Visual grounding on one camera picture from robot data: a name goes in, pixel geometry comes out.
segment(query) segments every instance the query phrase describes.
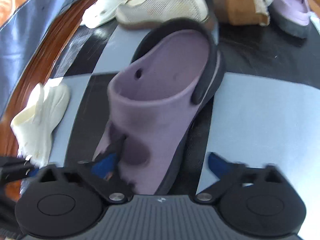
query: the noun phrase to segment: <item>brown slipper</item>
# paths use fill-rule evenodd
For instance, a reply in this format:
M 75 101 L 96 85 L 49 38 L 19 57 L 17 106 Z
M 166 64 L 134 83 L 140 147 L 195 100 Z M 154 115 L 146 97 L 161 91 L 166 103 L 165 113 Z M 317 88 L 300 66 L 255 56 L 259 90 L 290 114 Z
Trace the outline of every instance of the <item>brown slipper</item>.
M 267 26 L 268 6 L 273 0 L 213 0 L 214 12 L 220 23 L 231 25 Z

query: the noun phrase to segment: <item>white shoe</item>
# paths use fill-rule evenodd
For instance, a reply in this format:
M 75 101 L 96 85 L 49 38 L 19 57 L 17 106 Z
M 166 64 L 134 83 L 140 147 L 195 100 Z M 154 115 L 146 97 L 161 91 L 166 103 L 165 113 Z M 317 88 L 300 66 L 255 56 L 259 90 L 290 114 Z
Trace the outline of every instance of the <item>white shoe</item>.
M 82 16 L 82 24 L 88 28 L 96 28 L 116 16 L 118 5 L 126 0 L 97 0 L 95 4 L 85 10 Z
M 41 168 L 49 161 L 51 133 L 67 109 L 70 92 L 66 85 L 60 84 L 49 88 L 48 96 L 44 99 L 43 85 L 39 83 L 34 89 L 40 89 L 37 102 L 12 119 L 11 129 L 23 157 L 31 155 L 31 163 Z
M 119 24 L 130 29 L 153 28 L 178 17 L 204 22 L 207 4 L 204 0 L 130 0 L 116 10 Z

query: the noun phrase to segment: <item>purple clog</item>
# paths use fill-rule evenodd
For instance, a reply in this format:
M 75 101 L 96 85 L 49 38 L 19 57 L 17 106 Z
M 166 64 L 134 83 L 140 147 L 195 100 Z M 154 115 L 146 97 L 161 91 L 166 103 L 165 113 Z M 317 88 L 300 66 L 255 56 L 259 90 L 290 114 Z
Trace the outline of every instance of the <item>purple clog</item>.
M 110 118 L 95 152 L 126 135 L 120 176 L 137 194 L 167 194 L 188 130 L 221 84 L 225 67 L 200 23 L 175 19 L 151 31 L 108 86 Z
M 271 18 L 283 31 L 299 38 L 308 36 L 310 27 L 308 0 L 274 0 L 269 11 Z

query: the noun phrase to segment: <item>black surface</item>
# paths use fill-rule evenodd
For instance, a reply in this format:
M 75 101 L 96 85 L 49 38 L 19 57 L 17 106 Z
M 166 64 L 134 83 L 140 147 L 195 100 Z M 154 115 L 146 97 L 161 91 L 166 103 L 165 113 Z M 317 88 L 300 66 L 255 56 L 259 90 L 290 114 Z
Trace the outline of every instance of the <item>black surface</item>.
M 112 20 L 95 29 L 80 26 L 62 50 L 50 77 L 92 73 L 117 25 Z
M 91 161 L 109 119 L 107 87 L 116 74 L 92 76 L 73 125 L 65 164 Z
M 17 239 L 22 236 L 21 229 L 14 215 L 16 203 L 9 199 L 4 189 L 0 192 L 0 237 Z
M 269 77 L 320 88 L 320 35 L 311 24 L 307 39 L 268 27 L 220 27 L 220 49 L 227 71 Z

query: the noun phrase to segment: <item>logo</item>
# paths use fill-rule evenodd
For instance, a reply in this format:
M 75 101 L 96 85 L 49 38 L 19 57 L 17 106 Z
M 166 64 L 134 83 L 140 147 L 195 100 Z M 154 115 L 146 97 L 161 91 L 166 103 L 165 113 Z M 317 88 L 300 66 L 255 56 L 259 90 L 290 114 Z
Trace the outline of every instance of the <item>logo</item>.
M 162 197 L 162 198 L 158 198 L 158 199 L 157 199 L 157 201 L 159 201 L 159 202 L 161 202 L 161 203 L 162 203 L 162 202 L 164 202 L 164 201 L 166 201 L 166 200 L 167 200 L 167 199 L 166 199 L 166 198 L 164 198 L 164 197 Z

